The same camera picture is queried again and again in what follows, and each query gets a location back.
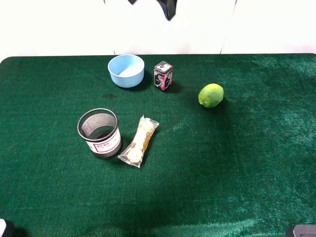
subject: lime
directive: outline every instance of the lime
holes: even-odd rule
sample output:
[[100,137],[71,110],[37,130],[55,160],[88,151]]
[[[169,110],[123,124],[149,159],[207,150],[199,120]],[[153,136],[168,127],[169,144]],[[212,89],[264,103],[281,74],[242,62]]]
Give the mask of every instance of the lime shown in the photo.
[[198,94],[198,102],[206,108],[217,106],[224,98],[224,90],[218,84],[205,86]]

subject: metal mesh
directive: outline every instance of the metal mesh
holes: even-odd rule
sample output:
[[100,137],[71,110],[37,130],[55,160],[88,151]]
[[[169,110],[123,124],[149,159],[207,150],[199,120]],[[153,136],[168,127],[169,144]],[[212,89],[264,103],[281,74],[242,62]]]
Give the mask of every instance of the metal mesh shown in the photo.
[[[87,112],[78,122],[78,132],[86,141],[101,142],[108,139],[118,128],[116,115],[107,109],[95,109]],[[99,154],[92,151],[98,158],[111,158],[121,148],[118,146],[111,152]]]

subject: mesh pen holder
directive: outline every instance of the mesh pen holder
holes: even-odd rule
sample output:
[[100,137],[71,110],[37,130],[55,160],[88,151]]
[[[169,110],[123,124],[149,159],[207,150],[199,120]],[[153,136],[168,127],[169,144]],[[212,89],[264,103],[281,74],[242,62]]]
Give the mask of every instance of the mesh pen holder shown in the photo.
[[108,109],[86,112],[79,119],[77,129],[97,158],[112,158],[121,148],[118,118]]

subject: clear plastic wrapper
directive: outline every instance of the clear plastic wrapper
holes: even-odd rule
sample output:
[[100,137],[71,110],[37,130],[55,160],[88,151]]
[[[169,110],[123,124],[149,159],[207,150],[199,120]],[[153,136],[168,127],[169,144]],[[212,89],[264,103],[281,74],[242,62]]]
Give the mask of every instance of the clear plastic wrapper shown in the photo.
[[118,158],[130,165],[140,168],[149,140],[158,126],[158,122],[142,116],[139,120],[133,141],[118,156]]

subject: plastic bowl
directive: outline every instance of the plastic bowl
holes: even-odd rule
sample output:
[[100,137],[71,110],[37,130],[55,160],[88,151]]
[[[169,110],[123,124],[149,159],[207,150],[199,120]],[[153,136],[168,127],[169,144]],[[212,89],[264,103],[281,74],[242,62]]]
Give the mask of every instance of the plastic bowl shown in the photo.
[[138,85],[144,78],[145,63],[133,54],[123,54],[113,58],[108,64],[112,81],[119,87]]

